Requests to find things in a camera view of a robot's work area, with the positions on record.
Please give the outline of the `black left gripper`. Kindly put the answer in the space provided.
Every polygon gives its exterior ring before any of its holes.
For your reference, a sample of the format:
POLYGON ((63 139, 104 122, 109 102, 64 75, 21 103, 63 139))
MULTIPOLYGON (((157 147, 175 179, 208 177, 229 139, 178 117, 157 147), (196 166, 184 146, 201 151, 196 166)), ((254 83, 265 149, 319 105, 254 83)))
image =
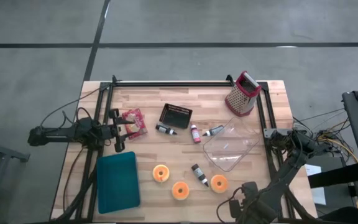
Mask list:
POLYGON ((116 142, 114 143, 114 148, 116 152, 122 152, 125 149, 124 140, 129 138, 134 133, 126 133, 124 135, 120 135, 120 127, 119 125, 122 124, 134 124, 134 121, 128 121, 119 116, 118 109, 111 109, 109 110, 109 118, 112 119, 113 124, 103 124, 101 126, 101 137, 102 141, 115 139, 116 142))

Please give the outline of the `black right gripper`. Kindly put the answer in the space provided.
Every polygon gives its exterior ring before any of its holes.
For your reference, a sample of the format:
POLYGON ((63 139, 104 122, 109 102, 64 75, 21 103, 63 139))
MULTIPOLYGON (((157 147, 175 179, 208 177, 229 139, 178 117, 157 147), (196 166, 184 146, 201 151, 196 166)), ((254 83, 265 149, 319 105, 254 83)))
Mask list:
POLYGON ((261 193, 258 191, 255 182, 246 182, 234 191, 238 190, 244 194, 242 201, 229 201, 231 217, 237 224, 268 224, 277 218, 276 211, 267 203, 261 200, 261 193))

